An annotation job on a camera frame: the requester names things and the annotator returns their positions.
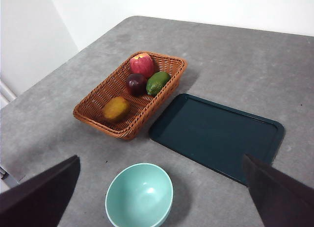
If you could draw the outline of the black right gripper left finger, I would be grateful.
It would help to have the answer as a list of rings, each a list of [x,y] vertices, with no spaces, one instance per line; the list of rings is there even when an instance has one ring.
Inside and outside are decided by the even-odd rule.
[[[56,227],[80,174],[74,155],[0,195],[2,227]]]

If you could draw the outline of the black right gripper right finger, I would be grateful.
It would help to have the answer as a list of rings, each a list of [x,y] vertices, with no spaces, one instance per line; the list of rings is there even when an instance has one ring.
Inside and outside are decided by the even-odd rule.
[[[247,187],[265,227],[312,227],[314,189],[245,154]]]

